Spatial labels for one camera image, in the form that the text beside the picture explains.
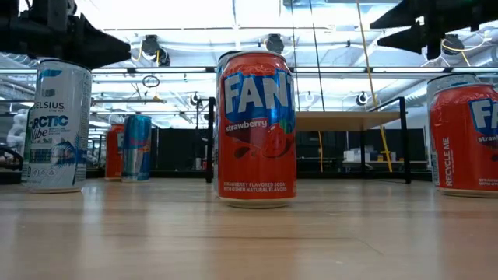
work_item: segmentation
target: ceiling fixture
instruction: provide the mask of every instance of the ceiling fixture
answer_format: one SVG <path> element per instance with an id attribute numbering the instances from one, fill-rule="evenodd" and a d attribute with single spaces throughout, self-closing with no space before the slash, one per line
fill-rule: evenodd
<path id="1" fill-rule="evenodd" d="M 368 101 L 368 95 L 365 92 L 361 92 L 356 96 L 356 104 L 358 106 L 365 106 Z"/>
<path id="2" fill-rule="evenodd" d="M 269 34 L 268 39 L 265 40 L 265 47 L 269 51 L 273 51 L 277 54 L 281 54 L 284 49 L 282 39 L 280 34 Z"/>
<path id="3" fill-rule="evenodd" d="M 463 50 L 465 49 L 464 44 L 458 39 L 457 34 L 447 34 L 443 40 L 443 52 L 447 55 L 457 55 L 460 51 L 454 50 Z"/>
<path id="4" fill-rule="evenodd" d="M 146 35 L 146 39 L 142 41 L 140 47 L 139 58 L 136 60 L 140 59 L 142 53 L 144 57 L 154 61 L 157 67 L 168 67 L 171 64 L 170 55 L 157 42 L 157 35 Z"/>

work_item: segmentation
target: fanta logo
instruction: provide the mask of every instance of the fanta logo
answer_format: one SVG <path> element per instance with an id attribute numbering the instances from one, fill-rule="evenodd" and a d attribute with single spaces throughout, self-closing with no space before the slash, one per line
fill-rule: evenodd
<path id="1" fill-rule="evenodd" d="M 498 128 L 498 103 L 486 98 L 468 103 L 476 131 L 484 135 L 495 135 Z"/>
<path id="2" fill-rule="evenodd" d="M 281 119 L 293 113 L 293 77 L 285 71 L 276 70 L 274 75 L 238 72 L 226 77 L 223 85 L 225 116 L 232 122 L 259 117 Z"/>

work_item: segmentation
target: fanta can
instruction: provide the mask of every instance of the fanta can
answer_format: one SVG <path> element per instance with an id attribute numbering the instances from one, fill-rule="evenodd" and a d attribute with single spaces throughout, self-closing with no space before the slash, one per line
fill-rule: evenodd
<path id="1" fill-rule="evenodd" d="M 220 80 L 218 195 L 229 205 L 274 208 L 296 196 L 296 115 L 286 59 L 267 51 L 232 56 Z"/>

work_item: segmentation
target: security camera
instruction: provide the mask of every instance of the security camera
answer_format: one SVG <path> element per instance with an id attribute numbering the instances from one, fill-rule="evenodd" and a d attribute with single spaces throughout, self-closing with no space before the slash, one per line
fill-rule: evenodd
<path id="1" fill-rule="evenodd" d="M 356 96 L 356 104 L 358 106 L 365 106 L 366 102 L 368 102 L 368 95 L 365 92 L 361 92 Z"/>

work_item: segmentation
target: soda can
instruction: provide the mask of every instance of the soda can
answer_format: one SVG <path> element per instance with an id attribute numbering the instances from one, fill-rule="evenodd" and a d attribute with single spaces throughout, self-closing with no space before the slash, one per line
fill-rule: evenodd
<path id="1" fill-rule="evenodd" d="M 150 178 L 150 138 L 152 120 L 148 116 L 133 115 L 124 121 L 123 182 L 146 181 Z"/>
<path id="2" fill-rule="evenodd" d="M 448 74 L 448 75 L 442 75 L 440 77 L 436 77 L 434 79 L 431 79 L 427 83 L 427 115 L 429 116 L 429 123 L 430 123 L 430 104 L 433 102 L 434 94 L 444 90 L 444 89 L 450 89 L 455 86 L 465 86 L 465 85 L 472 85 L 472 84 L 477 84 L 480 83 L 479 79 L 475 74 L 472 73 L 454 73 L 454 74 Z M 430 161 L 429 161 L 429 168 L 432 169 L 433 172 L 433 183 L 437 180 L 438 174 L 437 174 L 437 152 L 436 149 L 434 148 L 432 142 L 432 134 L 430 132 L 430 125 L 429 125 L 429 142 L 430 142 Z"/>
<path id="3" fill-rule="evenodd" d="M 121 179 L 121 165 L 123 162 L 123 138 L 125 125 L 113 124 L 107 133 L 106 151 L 106 180 Z"/>
<path id="4" fill-rule="evenodd" d="M 498 196 L 498 93 L 492 85 L 437 92 L 430 106 L 434 183 L 446 194 Z"/>
<path id="5" fill-rule="evenodd" d="M 26 133 L 31 138 L 26 182 L 30 191 L 81 190 L 86 179 L 91 90 L 88 68 L 59 60 L 38 66 L 31 130 Z"/>
<path id="6" fill-rule="evenodd" d="M 219 95 L 219 197 L 242 208 L 274 208 L 296 196 L 293 77 L 267 51 L 232 56 Z"/>
<path id="7" fill-rule="evenodd" d="M 212 149 L 212 168 L 213 168 L 213 190 L 215 194 L 218 194 L 218 151 L 219 151 L 219 142 L 218 138 L 216 137 L 217 134 L 219 134 L 219 104 L 218 102 L 220 101 L 219 98 L 219 80 L 221 79 L 221 75 L 223 73 L 223 70 L 225 70 L 226 64 L 228 63 L 229 58 L 234 56 L 237 53 L 240 53 L 241 51 L 227 51 L 226 53 L 222 54 L 219 59 L 218 59 L 218 67 L 216 67 L 216 112 L 215 112 L 215 125 L 213 129 L 213 138 L 214 138 L 214 143 L 213 143 L 213 149 Z"/>

